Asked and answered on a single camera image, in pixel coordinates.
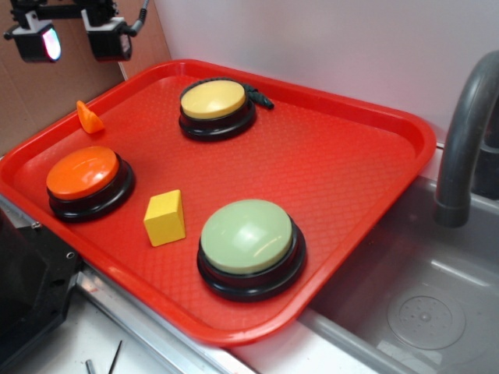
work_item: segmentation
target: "faucet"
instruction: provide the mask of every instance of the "faucet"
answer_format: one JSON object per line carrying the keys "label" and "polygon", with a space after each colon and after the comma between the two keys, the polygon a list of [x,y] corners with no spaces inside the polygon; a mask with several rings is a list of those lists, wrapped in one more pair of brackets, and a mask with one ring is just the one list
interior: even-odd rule
{"label": "faucet", "polygon": [[499,199],[499,51],[471,72],[451,121],[435,192],[434,220],[457,228],[471,194]]}

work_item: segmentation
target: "sink basin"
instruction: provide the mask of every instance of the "sink basin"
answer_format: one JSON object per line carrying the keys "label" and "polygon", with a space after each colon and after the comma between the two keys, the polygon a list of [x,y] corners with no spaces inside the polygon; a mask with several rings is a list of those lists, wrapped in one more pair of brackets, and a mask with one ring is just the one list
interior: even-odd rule
{"label": "sink basin", "polygon": [[443,228],[434,190],[417,178],[302,322],[379,372],[497,372],[499,203],[473,196],[468,224]]}

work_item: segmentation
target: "cardboard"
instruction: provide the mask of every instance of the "cardboard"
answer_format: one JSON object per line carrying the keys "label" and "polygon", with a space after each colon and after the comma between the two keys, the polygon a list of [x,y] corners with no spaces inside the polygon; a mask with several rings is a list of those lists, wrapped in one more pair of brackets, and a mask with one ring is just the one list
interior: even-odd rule
{"label": "cardboard", "polygon": [[[120,16],[129,14],[126,22],[134,23],[141,5],[141,1],[120,2]],[[0,0],[1,32],[16,24],[11,8],[9,0]],[[81,19],[53,23],[62,46],[56,63],[25,63],[14,41],[0,40],[0,156],[76,110],[78,100],[87,103],[124,80],[119,63],[94,59]],[[123,65],[127,76],[169,59],[153,2],[145,27],[132,42],[132,61]]]}

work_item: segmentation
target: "plastic tray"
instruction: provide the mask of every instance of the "plastic tray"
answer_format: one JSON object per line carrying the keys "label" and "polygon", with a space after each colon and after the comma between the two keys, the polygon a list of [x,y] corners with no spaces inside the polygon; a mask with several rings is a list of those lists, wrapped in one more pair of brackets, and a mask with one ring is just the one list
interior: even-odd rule
{"label": "plastic tray", "polygon": [[[257,108],[253,127],[233,139],[187,139],[178,124],[179,95],[215,76],[253,85],[275,108]],[[150,68],[89,106],[104,121],[103,132],[89,135],[76,113],[66,116],[4,157],[0,193],[180,330],[226,347],[293,321],[435,149],[430,127],[413,115],[190,60]],[[136,190],[106,217],[64,224],[50,210],[45,178],[61,157],[90,145],[109,146],[128,161]],[[147,204],[173,189],[182,191],[187,237],[154,248],[143,226]],[[198,241],[214,211],[251,198],[290,214],[305,235],[307,264],[278,296],[230,302],[198,274]]]}

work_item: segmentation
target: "button cap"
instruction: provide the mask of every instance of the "button cap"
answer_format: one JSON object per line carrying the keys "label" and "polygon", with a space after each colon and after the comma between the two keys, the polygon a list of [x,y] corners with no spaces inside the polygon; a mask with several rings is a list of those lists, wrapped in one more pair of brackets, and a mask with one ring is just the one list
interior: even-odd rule
{"label": "button cap", "polygon": [[237,111],[245,100],[246,93],[241,84],[231,80],[214,80],[187,91],[180,104],[191,118],[214,119]]}
{"label": "button cap", "polygon": [[115,152],[105,146],[89,146],[54,165],[47,175],[47,188],[58,199],[80,199],[104,188],[118,169]]}
{"label": "button cap", "polygon": [[215,212],[201,233],[208,262],[231,274],[257,273],[276,264],[292,243],[292,224],[278,205],[241,200]]}

